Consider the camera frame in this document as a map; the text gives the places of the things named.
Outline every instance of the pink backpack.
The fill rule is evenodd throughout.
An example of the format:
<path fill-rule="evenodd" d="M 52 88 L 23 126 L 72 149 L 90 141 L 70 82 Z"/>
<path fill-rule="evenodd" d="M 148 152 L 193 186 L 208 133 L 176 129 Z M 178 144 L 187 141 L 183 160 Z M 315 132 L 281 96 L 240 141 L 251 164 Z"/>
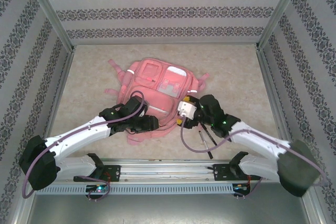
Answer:
<path fill-rule="evenodd" d="M 120 91 L 105 89 L 105 93 L 117 94 L 117 104 L 126 103 L 130 94 L 141 91 L 148 103 L 146 114 L 156 116 L 159 119 L 160 127 L 152 132 L 143 132 L 135 135 L 128 135 L 129 144 L 138 144 L 145 139 L 167 135 L 176 126 L 177 106 L 188 94 L 194 94 L 205 88 L 205 79 L 209 76 L 204 74 L 196 79 L 189 70 L 172 65 L 157 59 L 144 59 L 134 62 L 125 72 L 111 59 L 109 64 L 118 73 L 121 82 Z"/>

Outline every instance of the cable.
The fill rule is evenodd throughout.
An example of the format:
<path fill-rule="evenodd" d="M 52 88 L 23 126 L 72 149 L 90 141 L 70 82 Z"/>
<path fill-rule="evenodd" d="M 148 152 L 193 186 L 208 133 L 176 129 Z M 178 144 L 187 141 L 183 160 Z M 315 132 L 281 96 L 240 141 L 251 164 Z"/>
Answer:
<path fill-rule="evenodd" d="M 61 137 L 59 140 L 53 142 L 51 145 L 49 145 L 47 148 L 45 148 L 40 154 L 38 154 L 38 156 L 37 156 L 37 157 L 34 159 L 34 161 L 31 163 L 31 165 L 30 165 L 30 167 L 29 167 L 29 169 L 28 169 L 28 171 L 27 171 L 27 173 L 26 173 L 25 179 L 24 179 L 24 181 L 23 181 L 23 186 L 22 186 L 22 197 L 23 197 L 24 199 L 27 199 L 27 198 L 29 198 L 29 197 L 33 194 L 34 190 L 31 190 L 31 192 L 30 192 L 28 195 L 26 195 L 26 188 L 27 188 L 27 183 L 28 183 L 29 176 L 30 176 L 31 171 L 33 170 L 34 166 L 35 166 L 36 163 L 39 161 L 39 159 L 40 159 L 44 154 L 46 154 L 51 148 L 53 148 L 53 147 L 56 146 L 56 145 L 59 145 L 59 144 L 60 144 L 61 142 L 63 142 L 65 139 L 67 139 L 67 138 L 69 138 L 69 137 L 71 137 L 71 136 L 73 136 L 73 135 L 75 135 L 75 134 L 77 134 L 77 133 L 79 133 L 79 132 L 85 131 L 85 130 L 87 130 L 87 129 L 89 129 L 89 128 L 92 128 L 92 127 L 95 127 L 95 126 L 99 126 L 99 125 L 102 125 L 102 124 L 117 123 L 117 122 L 126 120 L 126 119 L 131 118 L 131 117 L 135 116 L 136 114 L 138 114 L 138 113 L 140 112 L 140 110 L 142 109 L 142 106 L 143 106 L 144 103 L 145 103 L 145 97 L 144 97 L 144 95 L 143 95 L 143 93 L 142 93 L 141 91 L 134 91 L 134 92 L 132 92 L 130 97 L 132 97 L 135 93 L 139 93 L 139 94 L 141 95 L 141 99 L 142 99 L 142 101 L 141 101 L 140 106 L 138 107 L 138 109 L 137 109 L 134 113 L 132 113 L 132 114 L 130 114 L 130 115 L 128 115 L 128 116 L 125 116 L 124 118 L 119 118 L 119 119 L 110 120 L 110 121 L 105 121 L 105 122 L 99 122 L 99 123 L 95 123 L 95 124 L 93 124 L 93 125 L 85 126 L 85 127 L 80 128 L 80 129 L 78 129 L 78 130 L 75 130 L 75 131 L 69 133 L 68 135 L 65 135 L 65 136 Z"/>
<path fill-rule="evenodd" d="M 247 198 L 247 197 L 250 197 L 251 193 L 253 193 L 253 192 L 256 190 L 256 188 L 261 184 L 262 179 L 263 179 L 263 178 L 260 178 L 260 180 L 258 181 L 258 183 L 254 186 L 254 188 L 249 192 L 248 195 L 244 195 L 244 194 L 238 193 L 238 192 L 236 192 L 236 191 L 235 191 L 234 194 L 237 194 L 237 195 L 239 195 L 239 196 L 242 196 L 244 199 Z"/>
<path fill-rule="evenodd" d="M 247 187 L 251 187 L 251 176 L 247 175 L 247 178 L 248 178 Z"/>
<path fill-rule="evenodd" d="M 130 135 L 134 135 L 135 134 L 135 132 L 133 132 L 133 133 L 131 133 L 129 130 L 125 130 L 128 134 L 130 134 Z"/>
<path fill-rule="evenodd" d="M 98 199 L 92 199 L 90 198 L 90 195 L 91 193 L 93 192 L 93 190 L 89 191 L 89 194 L 88 194 L 88 199 L 89 201 L 91 200 L 94 200 L 95 202 L 98 202 L 102 199 L 104 199 L 109 193 L 110 193 L 110 190 L 111 190 L 111 186 L 110 186 L 110 183 L 109 182 L 106 182 L 105 180 L 102 180 L 102 179 L 96 179 L 96 178 L 90 178 L 90 177 L 87 177 L 87 176 L 77 176 L 79 178 L 84 178 L 84 179 L 88 179 L 88 180 L 92 180 L 92 181 L 97 181 L 97 182 L 101 182 L 101 183 L 104 183 L 105 185 L 107 185 L 108 187 L 108 190 L 106 191 L 106 193 L 104 195 L 102 195 L 100 198 Z"/>
<path fill-rule="evenodd" d="M 108 178 L 107 182 L 110 183 L 111 182 L 111 175 L 108 172 L 103 173 L 103 175 L 107 176 L 107 178 Z"/>
<path fill-rule="evenodd" d="M 184 123 L 186 121 L 186 117 L 182 117 L 182 125 L 181 125 L 181 141 L 182 143 L 184 144 L 184 146 L 189 150 L 189 151 L 192 151 L 192 152 L 196 152 L 196 153 L 205 153 L 205 152 L 210 152 L 210 151 L 213 151 L 217 148 L 219 148 L 221 145 L 223 145 L 226 141 L 228 141 L 231 137 L 233 137 L 234 135 L 237 135 L 239 133 L 251 133 L 253 135 L 256 135 L 278 147 L 281 147 L 283 149 L 285 149 L 287 152 L 290 152 L 291 154 L 294 154 L 296 156 L 298 156 L 299 158 L 301 158 L 302 160 L 306 161 L 308 164 L 310 164 L 312 167 L 314 167 L 316 170 L 319 171 L 319 173 L 321 174 L 322 176 L 322 182 L 321 183 L 318 183 L 318 184 L 313 184 L 313 186 L 326 186 L 328 183 L 327 183 L 327 176 L 325 175 L 324 171 L 317 165 L 315 164 L 313 161 L 307 159 L 305 156 L 301 155 L 300 153 L 297 153 L 296 151 L 293 151 L 292 149 L 288 148 L 287 146 L 284 146 L 282 144 L 279 144 L 278 142 L 260 134 L 259 132 L 256 132 L 256 131 L 253 131 L 253 130 L 247 130 L 247 129 L 243 129 L 243 130 L 238 130 L 238 131 L 235 131 L 233 133 L 231 133 L 230 135 L 226 136 L 222 141 L 220 141 L 218 143 L 217 146 L 214 146 L 214 147 L 211 147 L 207 150 L 194 150 L 192 149 L 191 147 L 189 147 L 187 145 L 187 143 L 184 141 L 184 138 L 183 138 L 183 127 L 184 127 Z"/>

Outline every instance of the black motor housing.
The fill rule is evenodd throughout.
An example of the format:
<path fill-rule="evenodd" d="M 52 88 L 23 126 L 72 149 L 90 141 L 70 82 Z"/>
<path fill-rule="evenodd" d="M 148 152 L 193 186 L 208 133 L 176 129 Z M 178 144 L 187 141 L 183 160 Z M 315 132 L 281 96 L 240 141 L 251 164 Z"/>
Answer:
<path fill-rule="evenodd" d="M 38 154 L 46 148 L 45 141 L 40 136 L 34 136 L 28 141 L 27 147 L 19 160 L 19 165 L 25 174 Z M 31 171 L 28 180 L 33 190 L 41 190 L 49 186 L 56 179 L 58 172 L 54 154 L 47 151 Z"/>
<path fill-rule="evenodd" d="M 296 140 L 290 148 L 317 164 L 304 142 Z M 320 175 L 318 170 L 288 151 L 279 155 L 277 163 L 281 185 L 297 197 L 302 197 Z"/>

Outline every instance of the backpack strap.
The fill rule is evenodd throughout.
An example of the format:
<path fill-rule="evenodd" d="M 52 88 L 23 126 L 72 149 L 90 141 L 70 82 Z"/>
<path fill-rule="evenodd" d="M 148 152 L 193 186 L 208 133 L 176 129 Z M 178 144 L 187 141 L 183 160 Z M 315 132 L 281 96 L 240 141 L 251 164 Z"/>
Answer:
<path fill-rule="evenodd" d="M 125 71 L 121 70 L 121 68 L 119 67 L 119 65 L 117 65 L 114 60 L 110 59 L 108 62 L 116 70 L 116 72 L 118 74 L 118 80 L 120 82 L 122 82 L 122 80 L 124 79 Z"/>
<path fill-rule="evenodd" d="M 115 90 L 115 89 L 105 89 L 105 90 L 104 90 L 104 93 L 105 93 L 105 94 L 110 94 L 110 95 L 118 95 L 118 94 L 119 94 L 119 91 L 118 91 L 118 90 Z"/>
<path fill-rule="evenodd" d="M 125 97 L 127 87 L 131 84 L 131 81 L 133 79 L 133 76 L 135 75 L 135 72 L 137 70 L 137 67 L 139 65 L 139 61 L 133 62 L 133 64 L 130 66 L 130 68 L 124 72 L 124 75 L 121 79 L 121 88 L 119 91 L 117 103 L 121 103 Z"/>
<path fill-rule="evenodd" d="M 130 145 L 137 145 L 145 141 L 146 139 L 150 139 L 151 137 L 152 135 L 150 132 L 144 132 L 144 133 L 135 134 L 135 135 L 127 134 L 127 142 Z"/>
<path fill-rule="evenodd" d="M 201 78 L 198 79 L 198 90 L 202 91 L 203 89 L 205 89 L 205 80 L 208 79 L 209 74 L 205 73 Z"/>

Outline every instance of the pink strap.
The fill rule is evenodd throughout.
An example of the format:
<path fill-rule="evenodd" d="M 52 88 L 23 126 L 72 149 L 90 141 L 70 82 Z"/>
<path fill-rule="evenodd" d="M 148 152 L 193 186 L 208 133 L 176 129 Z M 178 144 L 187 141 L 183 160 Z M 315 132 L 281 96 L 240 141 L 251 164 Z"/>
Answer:
<path fill-rule="evenodd" d="M 119 92 L 115 89 L 105 89 L 104 93 L 105 94 L 110 94 L 110 95 L 118 95 L 119 94 Z"/>
<path fill-rule="evenodd" d="M 114 60 L 110 59 L 108 62 L 111 66 L 114 67 L 114 69 L 118 73 L 118 80 L 122 82 L 122 79 L 124 78 L 124 75 L 125 75 L 125 71 L 122 71 L 121 68 L 115 63 Z"/>
<path fill-rule="evenodd" d="M 129 135 L 127 136 L 127 142 L 130 144 L 130 145 L 137 145 L 137 144 L 140 144 L 141 142 L 143 142 L 145 139 L 144 138 L 138 138 L 136 136 L 133 136 L 133 135 Z"/>
<path fill-rule="evenodd" d="M 205 73 L 201 78 L 198 79 L 198 91 L 202 91 L 205 89 L 205 80 L 208 79 L 209 74 Z"/>

